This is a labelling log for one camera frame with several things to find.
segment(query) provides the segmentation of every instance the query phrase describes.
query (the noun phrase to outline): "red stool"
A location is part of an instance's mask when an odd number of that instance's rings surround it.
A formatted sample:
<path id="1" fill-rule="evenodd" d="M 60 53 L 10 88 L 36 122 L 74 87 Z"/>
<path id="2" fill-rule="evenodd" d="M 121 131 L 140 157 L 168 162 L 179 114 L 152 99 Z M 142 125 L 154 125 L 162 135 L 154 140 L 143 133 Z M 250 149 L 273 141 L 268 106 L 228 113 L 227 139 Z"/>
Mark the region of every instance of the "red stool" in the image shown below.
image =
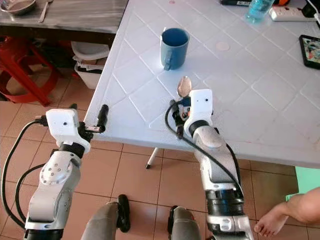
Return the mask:
<path id="1" fill-rule="evenodd" d="M 42 87 L 38 87 L 28 76 L 33 74 L 30 65 L 44 64 L 51 69 L 51 74 Z M 7 37 L 0 43 L 0 92 L 14 103 L 29 103 L 39 101 L 43 106 L 47 106 L 50 100 L 47 95 L 55 88 L 61 73 L 48 62 L 37 50 L 35 46 L 25 39 Z M 12 95 L 7 90 L 10 78 L 18 81 L 27 91 L 27 94 Z"/>

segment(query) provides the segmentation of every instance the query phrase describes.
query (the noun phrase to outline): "white table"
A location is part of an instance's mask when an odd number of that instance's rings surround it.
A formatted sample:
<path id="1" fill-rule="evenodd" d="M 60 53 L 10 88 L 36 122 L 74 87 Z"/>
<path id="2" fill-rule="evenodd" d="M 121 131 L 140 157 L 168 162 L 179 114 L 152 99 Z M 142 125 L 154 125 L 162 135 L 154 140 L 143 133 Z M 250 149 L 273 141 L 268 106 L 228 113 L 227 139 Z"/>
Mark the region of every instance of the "white table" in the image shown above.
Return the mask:
<path id="1" fill-rule="evenodd" d="M 251 25 L 246 11 L 215 0 L 129 0 L 85 117 L 95 124 L 109 105 L 107 131 L 97 139 L 191 151 L 164 122 L 180 78 L 189 76 L 195 89 L 212 89 L 212 121 L 239 158 L 319 168 L 320 72 L 303 65 L 298 37 L 320 30 L 268 16 Z M 178 70 L 160 63 L 164 27 L 190 33 Z"/>

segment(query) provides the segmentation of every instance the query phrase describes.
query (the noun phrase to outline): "spoon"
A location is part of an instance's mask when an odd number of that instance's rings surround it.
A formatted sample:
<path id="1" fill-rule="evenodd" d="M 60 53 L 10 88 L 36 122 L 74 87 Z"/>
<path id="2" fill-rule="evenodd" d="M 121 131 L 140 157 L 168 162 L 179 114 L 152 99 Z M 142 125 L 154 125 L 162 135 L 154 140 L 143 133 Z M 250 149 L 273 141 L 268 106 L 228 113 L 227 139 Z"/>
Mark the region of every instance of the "spoon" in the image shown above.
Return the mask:
<path id="1" fill-rule="evenodd" d="M 185 98 L 192 90 L 191 79 L 188 76 L 183 76 L 178 84 L 177 92 L 181 98 Z"/>
<path id="2" fill-rule="evenodd" d="M 46 3 L 44 5 L 44 8 L 42 10 L 42 13 L 41 13 L 41 16 L 39 18 L 38 23 L 43 23 L 43 21 L 45 20 L 47 8 L 48 8 L 49 4 L 52 3 L 53 1 L 54 0 L 46 0 Z"/>

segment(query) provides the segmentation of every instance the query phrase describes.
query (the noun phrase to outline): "blue mug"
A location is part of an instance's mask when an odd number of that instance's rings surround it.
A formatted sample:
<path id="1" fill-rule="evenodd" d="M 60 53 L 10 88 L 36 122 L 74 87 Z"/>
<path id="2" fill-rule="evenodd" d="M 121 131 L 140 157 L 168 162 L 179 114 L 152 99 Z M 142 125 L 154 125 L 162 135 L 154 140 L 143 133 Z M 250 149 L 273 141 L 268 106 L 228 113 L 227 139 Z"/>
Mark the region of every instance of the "blue mug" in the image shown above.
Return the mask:
<path id="1" fill-rule="evenodd" d="M 174 70 L 184 64 L 189 39 L 189 34 L 180 28 L 169 28 L 161 34 L 160 58 L 164 70 Z"/>

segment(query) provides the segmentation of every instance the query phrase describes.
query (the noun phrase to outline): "metal bowl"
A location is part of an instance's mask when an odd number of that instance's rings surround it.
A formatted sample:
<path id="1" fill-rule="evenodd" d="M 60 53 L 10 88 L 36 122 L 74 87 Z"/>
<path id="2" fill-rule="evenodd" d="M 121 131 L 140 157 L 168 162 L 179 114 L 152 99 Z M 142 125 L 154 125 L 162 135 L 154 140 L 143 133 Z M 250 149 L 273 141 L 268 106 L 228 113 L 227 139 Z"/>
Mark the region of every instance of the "metal bowl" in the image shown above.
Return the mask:
<path id="1" fill-rule="evenodd" d="M 0 6 L 0 10 L 12 15 L 23 15 L 30 12 L 36 6 L 36 0 L 4 0 Z"/>

